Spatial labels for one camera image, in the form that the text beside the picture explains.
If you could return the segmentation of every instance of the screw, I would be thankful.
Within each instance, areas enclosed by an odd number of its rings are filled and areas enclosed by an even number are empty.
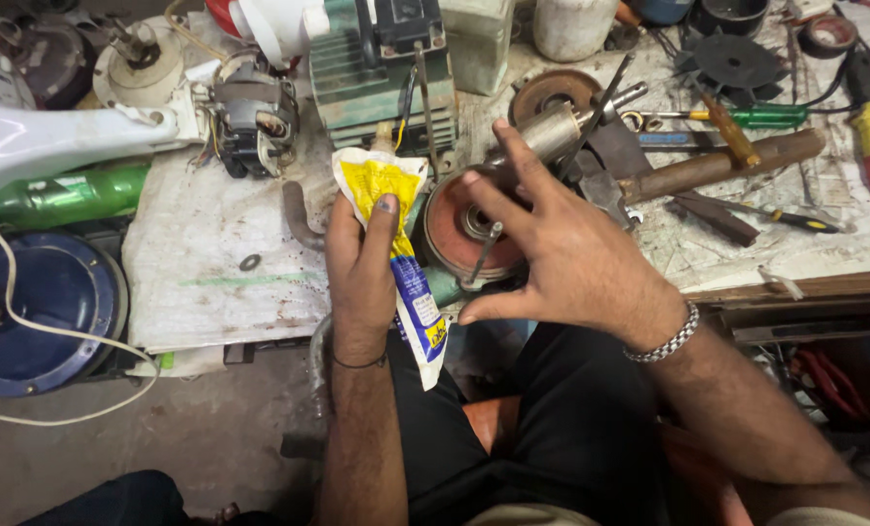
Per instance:
[[[494,223],[490,226],[490,237],[486,242],[484,242],[484,248],[481,249],[481,257],[477,258],[477,263],[474,264],[474,271],[471,272],[471,277],[464,280],[466,285],[473,285],[474,280],[477,279],[477,274],[481,272],[481,269],[484,268],[484,262],[488,259],[488,254],[490,249],[493,248],[493,245],[499,239],[500,233],[503,232],[503,223],[500,221]]]

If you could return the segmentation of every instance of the man's left hand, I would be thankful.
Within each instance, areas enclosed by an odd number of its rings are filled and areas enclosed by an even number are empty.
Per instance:
[[[351,365],[380,356],[386,330],[396,313],[396,282],[389,253],[396,236],[399,199],[384,194],[373,207],[367,233],[354,206],[341,192],[328,225],[325,262],[334,315],[334,346],[338,360]]]

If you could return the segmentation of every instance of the dirty workbench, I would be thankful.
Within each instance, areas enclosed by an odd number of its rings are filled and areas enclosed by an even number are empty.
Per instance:
[[[846,15],[870,44],[870,9],[842,3]],[[774,0],[756,41],[784,59],[788,34],[780,23],[782,1]],[[667,30],[677,42],[674,28]],[[636,61],[623,86],[639,80],[649,94],[626,110],[679,111],[695,107],[691,91],[673,76],[671,63],[650,37],[641,38]],[[814,98],[831,82],[840,59],[821,61],[797,53],[797,101]],[[621,53],[596,54],[576,64],[548,62],[528,45],[511,47],[501,90],[494,97],[458,93],[459,164],[478,162],[495,145],[489,123],[505,117],[513,96],[511,83],[546,69],[580,69],[606,85]],[[284,180],[301,181],[312,229],[324,231],[336,185],[331,177],[331,148],[311,102],[307,70],[296,85],[301,104],[298,161],[283,180],[232,180],[219,163],[190,166],[197,154],[187,149],[158,155],[147,177],[137,218],[124,247],[124,263],[132,290],[130,341],[150,352],[237,341],[279,340],[308,336],[329,309],[324,257],[303,249],[284,222],[280,188]],[[789,78],[780,82],[783,93],[775,102],[792,103]],[[823,107],[848,103],[843,88]],[[700,123],[667,121],[668,126]],[[824,152],[772,173],[703,187],[712,197],[775,204],[838,223],[844,233],[813,235],[784,225],[745,217],[762,231],[755,245],[742,248],[712,233],[697,220],[684,217],[668,198],[636,206],[643,224],[634,232],[649,260],[684,292],[695,298],[723,298],[718,289],[736,291],[740,298],[769,294],[753,287],[764,279],[760,265],[793,280],[811,280],[815,290],[829,283],[870,287],[870,193],[862,183],[855,132],[847,114],[813,115],[809,124],[826,137]],[[751,138],[773,135],[747,130]],[[654,167],[686,158],[682,153],[651,154]],[[249,272],[240,261],[259,254],[262,263]],[[854,274],[856,278],[841,276]]]

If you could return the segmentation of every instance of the wrist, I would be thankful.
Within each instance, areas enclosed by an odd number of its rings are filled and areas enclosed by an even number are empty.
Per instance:
[[[675,287],[659,292],[659,295],[644,299],[640,314],[632,317],[632,327],[626,327],[619,335],[627,343],[630,352],[644,354],[656,349],[675,337],[685,326],[688,307],[685,297]]]
[[[370,363],[382,355],[386,348],[387,329],[334,330],[333,350],[335,358],[348,365]]]

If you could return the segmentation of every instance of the white container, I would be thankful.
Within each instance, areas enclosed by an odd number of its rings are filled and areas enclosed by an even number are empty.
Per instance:
[[[605,44],[619,0],[538,0],[532,31],[539,53],[577,62]]]
[[[440,0],[454,87],[497,92],[510,54],[513,0]]]
[[[309,53],[310,36],[330,29],[322,0],[236,0],[229,8],[237,32],[256,42],[277,69],[287,68],[292,57]],[[305,20],[306,12],[310,20]]]

